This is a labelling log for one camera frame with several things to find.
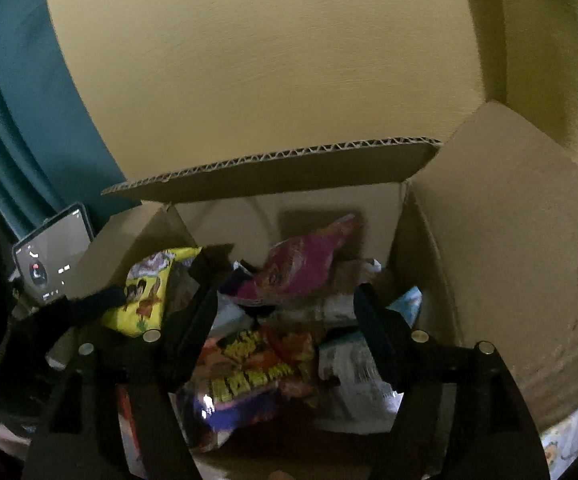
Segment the tablet with dark frame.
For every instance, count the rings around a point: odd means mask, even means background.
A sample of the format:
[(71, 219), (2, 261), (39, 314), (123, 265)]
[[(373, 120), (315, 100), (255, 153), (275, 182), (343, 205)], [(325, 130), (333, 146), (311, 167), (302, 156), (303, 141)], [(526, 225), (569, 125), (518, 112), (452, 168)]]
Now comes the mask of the tablet with dark frame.
[(64, 296), (70, 274), (92, 240), (86, 208), (75, 203), (47, 219), (12, 248), (23, 287), (44, 306)]

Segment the red purple snack bag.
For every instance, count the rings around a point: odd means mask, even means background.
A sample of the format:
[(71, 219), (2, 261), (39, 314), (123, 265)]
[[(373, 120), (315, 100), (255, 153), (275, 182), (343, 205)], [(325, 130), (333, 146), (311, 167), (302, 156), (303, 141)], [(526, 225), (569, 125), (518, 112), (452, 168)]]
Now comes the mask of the red purple snack bag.
[(220, 448), (242, 427), (302, 413), (317, 404), (316, 348), (310, 332), (257, 325), (205, 341), (179, 393), (190, 448)]

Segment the white printed snack packet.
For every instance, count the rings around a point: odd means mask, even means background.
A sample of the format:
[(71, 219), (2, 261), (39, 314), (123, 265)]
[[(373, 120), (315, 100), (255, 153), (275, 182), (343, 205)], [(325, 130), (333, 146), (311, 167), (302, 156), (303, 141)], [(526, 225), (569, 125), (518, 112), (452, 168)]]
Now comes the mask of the white printed snack packet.
[(384, 382), (361, 333), (322, 344), (314, 424), (337, 434), (387, 434), (402, 395)]

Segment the yellow snack bag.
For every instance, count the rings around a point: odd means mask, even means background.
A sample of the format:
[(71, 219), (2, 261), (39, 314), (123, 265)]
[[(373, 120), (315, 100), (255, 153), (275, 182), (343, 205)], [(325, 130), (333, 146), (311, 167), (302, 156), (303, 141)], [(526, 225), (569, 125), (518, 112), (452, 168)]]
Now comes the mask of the yellow snack bag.
[(107, 310), (101, 324), (132, 338), (149, 330), (159, 330), (170, 294), (166, 291), (176, 264), (186, 268), (200, 255), (201, 248), (170, 248), (135, 263), (125, 281), (125, 302)]

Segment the teal curtain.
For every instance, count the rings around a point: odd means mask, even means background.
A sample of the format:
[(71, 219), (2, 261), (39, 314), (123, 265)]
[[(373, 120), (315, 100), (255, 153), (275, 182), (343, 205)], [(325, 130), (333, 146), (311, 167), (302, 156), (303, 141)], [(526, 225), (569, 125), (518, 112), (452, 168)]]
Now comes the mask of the teal curtain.
[(0, 0), (0, 215), (22, 238), (68, 206), (94, 230), (135, 207), (103, 195), (123, 180), (78, 94), (47, 0)]

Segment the pink snack bag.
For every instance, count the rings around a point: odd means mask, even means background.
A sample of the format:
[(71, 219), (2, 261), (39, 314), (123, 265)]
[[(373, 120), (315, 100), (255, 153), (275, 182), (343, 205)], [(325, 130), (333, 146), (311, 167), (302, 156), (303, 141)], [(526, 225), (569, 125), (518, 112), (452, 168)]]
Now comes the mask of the pink snack bag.
[(246, 307), (280, 306), (318, 292), (329, 281), (336, 254), (358, 226), (354, 214), (314, 232), (275, 244), (252, 278), (225, 295)]

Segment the brown cardboard box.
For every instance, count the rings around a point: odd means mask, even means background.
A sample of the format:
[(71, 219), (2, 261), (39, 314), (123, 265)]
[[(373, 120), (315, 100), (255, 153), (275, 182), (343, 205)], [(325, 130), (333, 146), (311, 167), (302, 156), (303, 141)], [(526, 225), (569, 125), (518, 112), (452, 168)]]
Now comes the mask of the brown cardboard box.
[[(370, 284), (440, 344), (494, 344), (539, 437), (578, 408), (578, 166), (505, 105), (481, 106), (445, 143), (322, 144), (129, 180), (112, 193), (137, 207), (91, 243), (75, 269), (74, 299), (118, 284), (161, 250), (228, 245), (231, 272), (205, 341), (257, 325), (310, 332), (318, 388), (319, 347), (362, 334), (354, 292)], [(261, 270), (275, 244), (347, 214), (358, 226), (318, 292), (259, 307), (225, 295)], [(182, 430), (181, 391), (170, 400)], [(389, 432), (319, 430), (317, 404), (242, 427), (210, 452), (190, 448), (182, 430), (198, 479), (264, 479), (275, 470), (372, 479)]]

